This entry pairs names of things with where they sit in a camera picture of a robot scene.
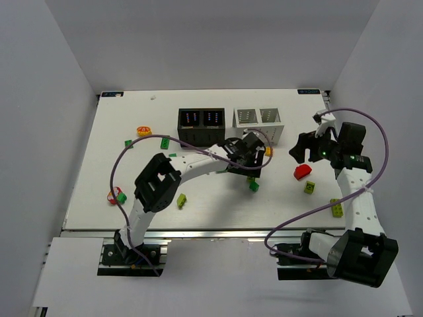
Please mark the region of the red flower lego green brick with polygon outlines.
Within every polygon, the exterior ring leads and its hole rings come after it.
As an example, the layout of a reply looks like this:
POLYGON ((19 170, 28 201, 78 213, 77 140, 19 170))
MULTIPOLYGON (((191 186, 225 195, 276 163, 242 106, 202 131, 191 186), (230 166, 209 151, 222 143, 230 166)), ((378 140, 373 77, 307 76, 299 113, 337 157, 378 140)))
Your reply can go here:
POLYGON ((107 201, 111 205, 116 205, 117 203, 124 204, 126 200, 126 194, 118 186, 113 187, 113 190, 110 191, 107 195, 107 201))

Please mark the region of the small dark green lego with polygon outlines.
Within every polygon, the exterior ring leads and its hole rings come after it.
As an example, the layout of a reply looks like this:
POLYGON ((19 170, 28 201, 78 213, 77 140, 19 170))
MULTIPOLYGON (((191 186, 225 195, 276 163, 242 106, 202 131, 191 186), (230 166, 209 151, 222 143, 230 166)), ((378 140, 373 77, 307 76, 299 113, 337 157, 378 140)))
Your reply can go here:
POLYGON ((259 184, 253 181, 249 184, 249 189, 253 192, 257 192, 259 189, 259 184))

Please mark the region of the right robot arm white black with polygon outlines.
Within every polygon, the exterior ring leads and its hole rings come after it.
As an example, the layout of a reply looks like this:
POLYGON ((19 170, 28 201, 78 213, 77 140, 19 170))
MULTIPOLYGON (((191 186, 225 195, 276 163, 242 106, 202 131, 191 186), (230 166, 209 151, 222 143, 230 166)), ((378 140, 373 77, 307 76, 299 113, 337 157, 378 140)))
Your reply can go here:
POLYGON ((327 264, 329 277, 378 288, 392 266, 399 247, 387 238, 375 210, 369 183, 371 161, 362 155, 366 128, 344 122, 336 140, 327 129, 321 136, 315 132, 300 133, 289 154, 298 162, 327 159, 334 168, 342 196, 362 193, 343 203, 346 227, 340 238, 321 230, 306 230, 301 236, 298 256, 315 254, 327 264))

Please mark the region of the blue label right corner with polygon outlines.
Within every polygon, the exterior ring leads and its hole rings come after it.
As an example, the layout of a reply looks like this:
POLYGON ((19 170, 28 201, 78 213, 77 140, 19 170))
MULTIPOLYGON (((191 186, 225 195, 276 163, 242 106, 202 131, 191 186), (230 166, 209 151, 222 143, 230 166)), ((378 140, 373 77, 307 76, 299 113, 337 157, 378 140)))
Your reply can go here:
POLYGON ((315 89, 315 88, 300 88, 297 89, 297 93, 298 94, 320 94, 320 90, 319 89, 315 89))

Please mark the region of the black two-compartment container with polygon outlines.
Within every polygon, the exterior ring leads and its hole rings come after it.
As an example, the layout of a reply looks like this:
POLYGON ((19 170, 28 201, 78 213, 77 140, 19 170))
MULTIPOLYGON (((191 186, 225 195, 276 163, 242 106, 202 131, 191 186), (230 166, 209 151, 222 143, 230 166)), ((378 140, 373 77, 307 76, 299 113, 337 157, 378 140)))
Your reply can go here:
POLYGON ((211 147, 225 140, 224 108, 180 108, 178 138, 195 147, 211 147))

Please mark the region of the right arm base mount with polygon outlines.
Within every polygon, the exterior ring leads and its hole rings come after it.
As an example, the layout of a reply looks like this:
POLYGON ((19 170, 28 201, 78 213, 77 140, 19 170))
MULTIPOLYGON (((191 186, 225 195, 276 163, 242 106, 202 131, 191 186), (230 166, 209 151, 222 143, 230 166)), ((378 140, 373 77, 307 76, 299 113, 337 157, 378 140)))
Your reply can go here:
POLYGON ((327 259, 339 237, 325 231, 307 229, 299 243, 279 243, 276 257, 280 281, 333 280, 327 267, 327 259))

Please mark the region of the small green square lego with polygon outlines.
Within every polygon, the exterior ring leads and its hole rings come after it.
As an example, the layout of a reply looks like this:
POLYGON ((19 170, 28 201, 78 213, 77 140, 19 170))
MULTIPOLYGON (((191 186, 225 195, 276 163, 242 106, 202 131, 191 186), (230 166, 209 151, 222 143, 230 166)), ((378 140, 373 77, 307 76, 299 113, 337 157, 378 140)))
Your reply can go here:
POLYGON ((132 140, 131 139, 129 139, 129 140, 125 140, 124 141, 124 145, 125 145, 125 147, 127 147, 127 148, 129 148, 129 149, 133 149, 133 145, 132 145, 132 140))

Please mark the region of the aluminium table front rail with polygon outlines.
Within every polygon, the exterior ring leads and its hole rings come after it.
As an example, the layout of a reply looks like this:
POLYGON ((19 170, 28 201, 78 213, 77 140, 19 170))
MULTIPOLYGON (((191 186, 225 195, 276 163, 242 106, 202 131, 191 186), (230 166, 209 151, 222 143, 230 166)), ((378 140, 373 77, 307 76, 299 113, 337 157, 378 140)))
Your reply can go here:
MULTIPOLYGON (((269 230, 149 230, 146 239, 265 238, 269 230)), ((63 230, 64 238, 112 238, 113 230, 63 230)))

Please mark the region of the yellow round flower lego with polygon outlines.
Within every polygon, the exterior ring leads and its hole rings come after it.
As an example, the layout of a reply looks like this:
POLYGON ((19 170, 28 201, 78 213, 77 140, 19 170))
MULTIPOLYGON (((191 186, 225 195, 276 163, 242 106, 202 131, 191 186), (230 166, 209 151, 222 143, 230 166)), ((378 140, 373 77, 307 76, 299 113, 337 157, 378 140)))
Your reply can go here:
POLYGON ((139 126, 137 127, 136 131, 139 137, 144 137, 152 134, 152 130, 148 126, 139 126))

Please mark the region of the blue label corner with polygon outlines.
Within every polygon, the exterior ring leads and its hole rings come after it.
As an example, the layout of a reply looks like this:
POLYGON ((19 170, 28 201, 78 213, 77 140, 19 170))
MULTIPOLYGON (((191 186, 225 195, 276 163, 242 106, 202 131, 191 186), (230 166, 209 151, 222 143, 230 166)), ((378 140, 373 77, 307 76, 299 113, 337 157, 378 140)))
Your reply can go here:
POLYGON ((122 97, 124 95, 123 92, 102 92, 101 97, 102 98, 116 98, 116 97, 122 97))
POLYGON ((320 94, 320 90, 319 89, 315 89, 315 88, 300 88, 297 89, 297 93, 298 94, 320 94))

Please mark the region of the dark green long lego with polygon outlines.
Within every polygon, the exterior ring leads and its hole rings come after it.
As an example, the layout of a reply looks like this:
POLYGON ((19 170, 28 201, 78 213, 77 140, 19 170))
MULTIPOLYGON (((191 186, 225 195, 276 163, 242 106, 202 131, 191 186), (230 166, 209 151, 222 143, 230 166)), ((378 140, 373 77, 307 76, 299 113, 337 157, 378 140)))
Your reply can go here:
POLYGON ((170 139, 168 137, 163 137, 161 139, 160 149, 168 150, 170 145, 170 139))

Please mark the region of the lime long lego edge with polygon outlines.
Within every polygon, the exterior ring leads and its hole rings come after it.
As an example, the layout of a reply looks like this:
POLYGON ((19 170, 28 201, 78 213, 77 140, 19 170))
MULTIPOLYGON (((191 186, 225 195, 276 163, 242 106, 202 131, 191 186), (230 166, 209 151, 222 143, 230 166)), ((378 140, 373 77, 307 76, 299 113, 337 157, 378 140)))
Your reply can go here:
POLYGON ((333 205, 330 210, 331 210, 331 215, 334 218, 342 218, 344 216, 344 212, 343 212, 343 208, 342 208, 342 204, 338 203, 339 199, 331 199, 330 203, 335 203, 337 202, 336 205, 333 205))

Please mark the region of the white two-compartment container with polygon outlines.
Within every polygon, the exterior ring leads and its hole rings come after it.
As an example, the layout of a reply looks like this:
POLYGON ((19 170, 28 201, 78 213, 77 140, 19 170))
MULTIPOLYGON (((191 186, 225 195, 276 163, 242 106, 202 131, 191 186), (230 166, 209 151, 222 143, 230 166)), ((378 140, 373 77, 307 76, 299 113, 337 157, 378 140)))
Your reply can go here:
POLYGON ((270 141, 277 145, 284 130, 278 108, 235 108, 233 111, 235 137, 241 138, 248 128, 261 130, 270 141))

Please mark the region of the blue label left corner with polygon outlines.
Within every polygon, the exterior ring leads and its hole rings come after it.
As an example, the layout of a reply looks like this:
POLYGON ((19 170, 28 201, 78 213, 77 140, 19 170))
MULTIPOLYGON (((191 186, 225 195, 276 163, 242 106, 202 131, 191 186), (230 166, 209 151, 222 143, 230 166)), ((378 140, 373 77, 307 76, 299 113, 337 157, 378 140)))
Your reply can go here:
POLYGON ((102 92, 101 97, 102 98, 116 98, 116 97, 122 97, 124 95, 123 92, 102 92))

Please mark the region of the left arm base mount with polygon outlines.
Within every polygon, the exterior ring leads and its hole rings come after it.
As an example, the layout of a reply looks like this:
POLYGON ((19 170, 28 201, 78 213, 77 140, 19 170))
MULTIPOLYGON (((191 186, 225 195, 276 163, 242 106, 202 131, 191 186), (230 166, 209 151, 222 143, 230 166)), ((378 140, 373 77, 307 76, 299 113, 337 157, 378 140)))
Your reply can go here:
POLYGON ((152 264, 143 256, 129 250, 128 257, 123 257, 115 244, 104 244, 100 253, 97 269, 98 276, 112 277, 160 277, 165 268, 166 252, 160 244, 144 244, 139 248, 152 264))

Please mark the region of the lime lego brick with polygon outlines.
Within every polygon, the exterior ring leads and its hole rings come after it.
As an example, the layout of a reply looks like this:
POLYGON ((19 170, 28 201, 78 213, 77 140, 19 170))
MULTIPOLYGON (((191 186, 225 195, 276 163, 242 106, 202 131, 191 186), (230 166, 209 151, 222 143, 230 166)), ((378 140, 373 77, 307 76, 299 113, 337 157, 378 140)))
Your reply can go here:
POLYGON ((186 195, 180 194, 179 197, 176 200, 177 207, 179 209, 182 209, 184 207, 186 201, 187 201, 186 195))

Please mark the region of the red rounded lego block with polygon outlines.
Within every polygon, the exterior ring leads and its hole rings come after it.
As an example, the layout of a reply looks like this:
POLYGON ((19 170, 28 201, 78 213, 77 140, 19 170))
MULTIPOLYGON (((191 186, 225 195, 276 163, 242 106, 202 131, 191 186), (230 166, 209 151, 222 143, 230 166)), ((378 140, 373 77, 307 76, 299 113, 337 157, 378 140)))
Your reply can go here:
POLYGON ((308 164, 300 164, 297 166, 293 172, 293 177, 300 181, 304 177, 310 175, 312 168, 308 164))

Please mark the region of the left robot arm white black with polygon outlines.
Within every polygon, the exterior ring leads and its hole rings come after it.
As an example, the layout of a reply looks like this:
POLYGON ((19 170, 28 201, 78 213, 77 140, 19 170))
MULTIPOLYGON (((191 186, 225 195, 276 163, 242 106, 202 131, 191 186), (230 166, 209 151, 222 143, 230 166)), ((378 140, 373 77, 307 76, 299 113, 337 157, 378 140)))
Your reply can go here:
POLYGON ((125 264, 134 264, 143 258, 145 234, 154 216, 173 201, 183 183, 211 172, 226 170, 245 176, 257 177, 263 167, 268 137, 259 129, 248 128, 240 138, 232 137, 207 149, 187 144, 192 153, 167 157, 154 155, 135 179, 134 203, 130 213, 120 209, 124 226, 114 234, 114 244, 125 264))

